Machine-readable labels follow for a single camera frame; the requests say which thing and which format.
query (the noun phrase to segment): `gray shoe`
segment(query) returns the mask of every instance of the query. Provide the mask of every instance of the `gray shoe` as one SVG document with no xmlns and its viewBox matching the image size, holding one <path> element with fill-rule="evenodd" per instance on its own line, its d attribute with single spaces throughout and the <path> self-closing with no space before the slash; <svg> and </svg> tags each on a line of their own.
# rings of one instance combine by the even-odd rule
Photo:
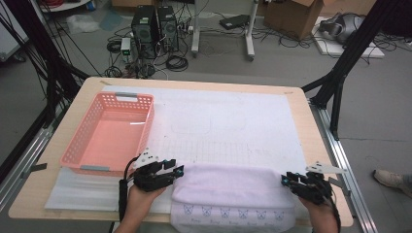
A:
<svg viewBox="0 0 412 233">
<path fill-rule="evenodd" d="M 412 189 L 405 185 L 402 175 L 385 170 L 375 170 L 373 171 L 373 177 L 384 186 L 399 188 L 412 198 Z"/>
</svg>

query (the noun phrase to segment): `box flap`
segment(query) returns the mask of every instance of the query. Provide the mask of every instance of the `box flap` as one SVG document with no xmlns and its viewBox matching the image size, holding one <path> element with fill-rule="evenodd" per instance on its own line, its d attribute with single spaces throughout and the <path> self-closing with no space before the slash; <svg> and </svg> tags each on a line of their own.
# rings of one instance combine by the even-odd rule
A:
<svg viewBox="0 0 412 233">
<path fill-rule="evenodd" d="M 312 3 L 315 0 L 292 0 L 292 1 L 295 2 L 295 3 L 301 4 L 303 6 L 310 7 L 310 5 L 312 5 Z M 331 3 L 335 2 L 336 0 L 322 0 L 322 1 L 324 2 L 324 5 L 327 6 L 327 5 L 330 5 Z"/>
</svg>

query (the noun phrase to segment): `shoe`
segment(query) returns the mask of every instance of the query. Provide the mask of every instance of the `shoe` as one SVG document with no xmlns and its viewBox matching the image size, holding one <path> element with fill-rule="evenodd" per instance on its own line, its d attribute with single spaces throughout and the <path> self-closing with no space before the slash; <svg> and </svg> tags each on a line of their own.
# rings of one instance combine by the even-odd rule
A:
<svg viewBox="0 0 412 233">
<path fill-rule="evenodd" d="M 405 185 L 402 175 L 385 170 L 375 170 L 373 171 L 373 177 L 384 186 L 399 188 L 412 198 L 412 188 Z"/>
</svg>

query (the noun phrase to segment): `black bag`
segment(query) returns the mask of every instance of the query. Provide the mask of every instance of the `black bag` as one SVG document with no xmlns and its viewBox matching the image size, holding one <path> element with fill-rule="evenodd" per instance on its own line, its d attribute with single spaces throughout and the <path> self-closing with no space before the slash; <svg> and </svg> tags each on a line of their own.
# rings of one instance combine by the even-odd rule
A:
<svg viewBox="0 0 412 233">
<path fill-rule="evenodd" d="M 399 2 L 382 26 L 382 31 L 394 36 L 412 37 L 412 0 Z"/>
</svg>

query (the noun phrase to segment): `pink towel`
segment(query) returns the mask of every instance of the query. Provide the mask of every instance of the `pink towel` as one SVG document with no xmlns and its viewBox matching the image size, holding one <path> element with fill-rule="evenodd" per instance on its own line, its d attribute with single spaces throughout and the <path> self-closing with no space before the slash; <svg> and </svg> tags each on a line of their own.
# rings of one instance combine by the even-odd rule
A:
<svg viewBox="0 0 412 233">
<path fill-rule="evenodd" d="M 185 164 L 171 223 L 181 233 L 283 232 L 294 227 L 291 192 L 268 168 Z"/>
</svg>

